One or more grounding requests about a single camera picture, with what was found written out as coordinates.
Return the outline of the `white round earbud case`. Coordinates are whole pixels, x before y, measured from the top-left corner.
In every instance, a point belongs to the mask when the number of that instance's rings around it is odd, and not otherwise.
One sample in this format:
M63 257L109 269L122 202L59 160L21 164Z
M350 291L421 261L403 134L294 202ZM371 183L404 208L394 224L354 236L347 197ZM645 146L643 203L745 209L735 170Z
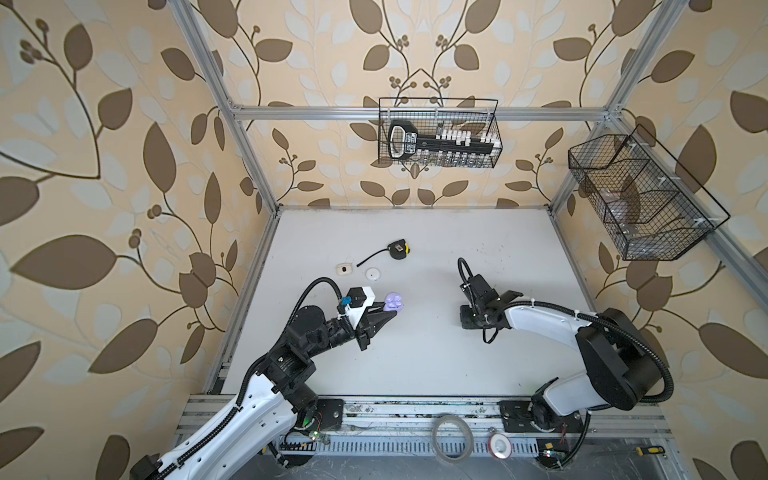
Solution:
M370 281L377 281L381 277L380 270L374 267L367 269L365 275L366 278Z

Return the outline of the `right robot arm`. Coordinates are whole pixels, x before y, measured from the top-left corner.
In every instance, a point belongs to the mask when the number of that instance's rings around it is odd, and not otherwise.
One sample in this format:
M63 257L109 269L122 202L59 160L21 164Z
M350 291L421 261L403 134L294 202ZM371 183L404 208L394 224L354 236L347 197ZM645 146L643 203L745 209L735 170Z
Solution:
M531 397L531 410L566 417L581 410L658 404L674 393L674 380L662 356L617 309L585 313L522 293L493 289L479 274L459 266L460 288L468 303L460 307L466 330L491 331L490 344L503 330L537 334L570 347L581 356L581 372L556 378Z

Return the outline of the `grey tape roll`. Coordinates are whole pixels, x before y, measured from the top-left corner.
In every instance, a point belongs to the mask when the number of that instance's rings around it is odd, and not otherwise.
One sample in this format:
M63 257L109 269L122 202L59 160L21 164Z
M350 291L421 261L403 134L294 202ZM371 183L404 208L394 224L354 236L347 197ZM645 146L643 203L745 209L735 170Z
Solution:
M433 423L431 445L439 460L457 464L471 457L475 441L471 428L462 418L446 414Z

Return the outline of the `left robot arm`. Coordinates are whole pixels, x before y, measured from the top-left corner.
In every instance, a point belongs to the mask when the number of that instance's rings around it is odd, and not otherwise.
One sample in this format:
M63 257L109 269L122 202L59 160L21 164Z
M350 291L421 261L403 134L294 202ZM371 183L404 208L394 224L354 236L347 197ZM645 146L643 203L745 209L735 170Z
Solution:
M246 370L237 394L179 446L146 455L132 479L230 479L263 449L317 414L317 394L307 381L314 357L348 342L367 349L403 308L398 293L377 300L369 287L342 292L320 277L302 292L278 340Z

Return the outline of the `black yellow screwdriver right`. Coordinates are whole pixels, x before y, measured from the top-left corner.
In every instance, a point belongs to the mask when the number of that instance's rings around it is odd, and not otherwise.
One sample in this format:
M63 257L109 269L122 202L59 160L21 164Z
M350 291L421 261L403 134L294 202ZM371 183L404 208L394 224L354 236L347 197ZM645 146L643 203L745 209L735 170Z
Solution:
M664 456L666 454L665 448L660 445L638 446L635 451L640 457L654 455Z

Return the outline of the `black socket set holder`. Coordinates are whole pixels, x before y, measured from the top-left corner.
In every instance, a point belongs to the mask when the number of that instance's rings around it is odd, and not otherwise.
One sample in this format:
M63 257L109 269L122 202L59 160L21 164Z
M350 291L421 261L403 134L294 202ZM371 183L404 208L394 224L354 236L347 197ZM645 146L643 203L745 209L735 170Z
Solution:
M421 133L412 122L394 120L385 135L388 156L404 160L417 156L428 158L432 154L458 154L462 157L475 155L493 157L501 153L503 146L494 134L483 133L473 137L471 131L437 129L435 134Z

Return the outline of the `small white tape roll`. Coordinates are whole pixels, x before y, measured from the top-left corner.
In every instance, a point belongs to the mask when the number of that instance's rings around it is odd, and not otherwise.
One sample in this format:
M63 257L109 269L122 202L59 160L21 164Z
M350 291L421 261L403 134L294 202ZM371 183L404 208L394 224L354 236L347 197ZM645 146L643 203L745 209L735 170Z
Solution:
M488 440L488 451L493 458L499 460L509 459L512 455L511 441L502 433L493 433Z

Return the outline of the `black yellow tape measure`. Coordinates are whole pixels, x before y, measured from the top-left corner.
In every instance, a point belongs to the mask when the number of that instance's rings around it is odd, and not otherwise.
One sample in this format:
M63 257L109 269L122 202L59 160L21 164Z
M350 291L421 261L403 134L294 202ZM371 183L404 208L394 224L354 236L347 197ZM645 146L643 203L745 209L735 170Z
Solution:
M394 260L404 260L410 254L410 247L407 244L405 239L396 240L388 244L385 248L380 249L372 253L368 257L364 258L362 261L356 264L356 267L357 268L361 267L366 262L368 262L375 256L380 255L382 253L388 253L390 257Z

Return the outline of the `purple round earbud case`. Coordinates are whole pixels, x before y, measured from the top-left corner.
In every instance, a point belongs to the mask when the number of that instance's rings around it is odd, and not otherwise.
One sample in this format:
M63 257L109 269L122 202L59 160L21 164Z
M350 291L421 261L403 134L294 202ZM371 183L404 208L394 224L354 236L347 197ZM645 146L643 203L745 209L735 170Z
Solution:
M398 293L389 293L384 300L383 310L387 312L400 312L403 309L402 296Z

